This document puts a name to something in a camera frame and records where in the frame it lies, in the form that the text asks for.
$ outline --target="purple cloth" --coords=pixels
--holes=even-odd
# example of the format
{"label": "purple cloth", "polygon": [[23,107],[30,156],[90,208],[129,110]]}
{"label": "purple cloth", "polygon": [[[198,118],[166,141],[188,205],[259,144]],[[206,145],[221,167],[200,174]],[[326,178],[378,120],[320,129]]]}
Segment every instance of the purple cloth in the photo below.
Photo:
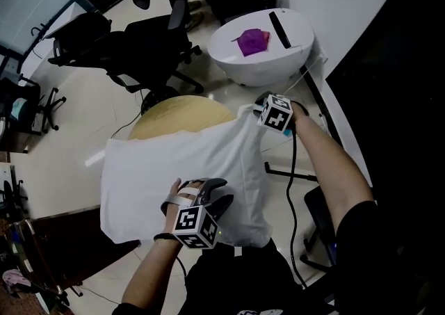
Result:
{"label": "purple cloth", "polygon": [[265,39],[261,29],[248,29],[236,41],[244,56],[267,50],[268,40]]}

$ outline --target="floor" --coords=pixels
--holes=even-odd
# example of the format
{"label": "floor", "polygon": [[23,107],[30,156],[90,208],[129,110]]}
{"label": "floor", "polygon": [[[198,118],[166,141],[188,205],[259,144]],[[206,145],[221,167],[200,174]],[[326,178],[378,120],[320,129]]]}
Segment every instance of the floor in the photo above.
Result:
{"label": "floor", "polygon": [[[298,79],[298,76],[294,76],[290,81],[263,88],[245,88],[232,83],[207,55],[206,44],[211,34],[219,27],[219,23],[209,7],[203,6],[201,10],[205,12],[206,19],[199,29],[189,34],[189,38],[193,44],[201,46],[204,54],[194,57],[192,64],[182,65],[180,70],[204,85],[204,96],[221,102],[236,112],[239,106],[252,103],[263,91],[284,92],[287,86]],[[108,11],[106,16],[113,20],[113,30],[122,30],[130,22],[168,14],[170,11],[168,0],[151,0],[151,7],[147,11],[135,7],[131,0],[124,0]],[[175,78],[170,81],[182,93],[187,93],[188,86],[175,81]],[[29,209],[35,218],[100,203],[100,179],[106,141],[119,127],[136,117],[141,104],[139,93],[128,93],[113,83],[104,71],[96,69],[77,69],[59,87],[59,95],[67,97],[67,102],[55,114],[55,121],[60,130],[50,131],[33,146],[28,155],[11,156],[18,179],[24,180],[24,187],[29,196]],[[319,125],[323,124],[318,116],[318,106],[304,79],[289,95],[302,102]],[[120,130],[116,138],[126,139],[132,125]],[[281,170],[290,169],[291,150],[292,144],[288,138],[270,131],[261,143],[265,161]],[[300,141],[297,169],[299,172],[312,171],[311,162]],[[273,226],[273,239],[279,251],[290,264],[289,244],[293,219],[286,201],[287,183],[286,177],[270,177],[272,192],[264,213],[267,221]],[[314,227],[303,197],[315,186],[313,182],[299,179],[294,181],[291,189],[291,198],[298,217],[294,244],[296,258],[304,250],[305,235],[310,234]],[[150,246],[150,242],[143,242],[134,252],[87,279],[83,283],[83,297],[78,298],[68,291],[72,311],[76,315],[111,314],[116,305],[92,291],[114,302],[120,302],[125,287]],[[315,255],[317,260],[325,261],[322,250],[319,253],[318,256]],[[179,255],[187,270],[196,262],[198,256],[199,252],[185,249]],[[309,283],[320,276],[300,261],[297,261],[297,267]],[[179,265],[175,264],[162,314],[177,314],[185,298],[184,276]]]}

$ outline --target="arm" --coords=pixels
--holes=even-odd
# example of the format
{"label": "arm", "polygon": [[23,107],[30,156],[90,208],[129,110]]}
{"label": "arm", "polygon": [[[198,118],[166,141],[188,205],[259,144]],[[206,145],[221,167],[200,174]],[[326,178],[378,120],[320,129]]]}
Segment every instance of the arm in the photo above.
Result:
{"label": "arm", "polygon": [[292,103],[296,132],[314,165],[335,231],[355,205],[373,201],[371,189],[348,154],[299,105]]}
{"label": "arm", "polygon": [[[180,184],[181,180],[178,179],[172,185],[170,192],[177,193]],[[199,184],[191,184],[190,186],[197,187]],[[193,197],[188,194],[179,194],[179,196]],[[178,206],[176,204],[168,205],[163,233],[172,232],[177,212]],[[176,240],[156,240],[131,278],[122,297],[122,303],[150,310],[151,314],[160,314],[170,273],[181,247],[182,244]]]}

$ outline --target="hand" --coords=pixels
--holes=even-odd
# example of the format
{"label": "hand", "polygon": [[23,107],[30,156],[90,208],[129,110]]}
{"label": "hand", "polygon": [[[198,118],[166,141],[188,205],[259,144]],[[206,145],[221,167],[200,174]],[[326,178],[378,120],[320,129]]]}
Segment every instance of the hand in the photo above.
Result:
{"label": "hand", "polygon": [[[187,184],[186,186],[189,186],[191,188],[199,188],[202,183],[200,181],[197,181],[195,183]],[[178,194],[178,188],[181,186],[181,179],[178,178],[173,183],[172,187],[170,188],[170,194],[176,195]],[[178,196],[184,197],[186,199],[193,199],[195,196],[190,194],[178,194]],[[171,234],[173,231],[173,228],[175,227],[175,220],[176,215],[178,213],[179,206],[176,204],[169,204],[167,206],[167,215],[165,215],[165,227],[163,230],[163,233]]]}
{"label": "hand", "polygon": [[292,111],[293,111],[293,115],[292,115],[292,120],[294,123],[297,122],[297,120],[299,120],[300,118],[302,118],[305,115],[305,112],[303,111],[303,109],[296,104],[295,102],[291,102],[292,105]]}

